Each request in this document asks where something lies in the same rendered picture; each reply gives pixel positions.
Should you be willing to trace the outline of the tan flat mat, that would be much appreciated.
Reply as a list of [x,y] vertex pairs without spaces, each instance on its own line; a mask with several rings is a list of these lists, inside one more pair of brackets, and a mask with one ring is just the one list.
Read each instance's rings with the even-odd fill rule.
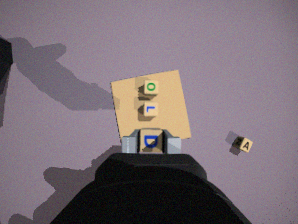
[[[144,81],[158,80],[157,96],[144,95]],[[167,129],[174,137],[191,137],[178,70],[111,82],[120,137],[142,127]],[[158,102],[158,116],[144,116],[144,102]]]

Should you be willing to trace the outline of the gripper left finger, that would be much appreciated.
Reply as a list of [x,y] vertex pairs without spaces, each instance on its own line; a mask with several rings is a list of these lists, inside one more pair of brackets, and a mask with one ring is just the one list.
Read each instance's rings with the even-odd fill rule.
[[129,136],[122,137],[122,153],[139,153],[140,130],[135,129]]

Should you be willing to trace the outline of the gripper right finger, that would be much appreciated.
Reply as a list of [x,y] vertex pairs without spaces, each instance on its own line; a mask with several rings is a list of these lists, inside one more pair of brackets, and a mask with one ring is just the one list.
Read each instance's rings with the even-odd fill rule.
[[162,131],[162,152],[165,154],[181,154],[181,138],[174,137],[167,129]]

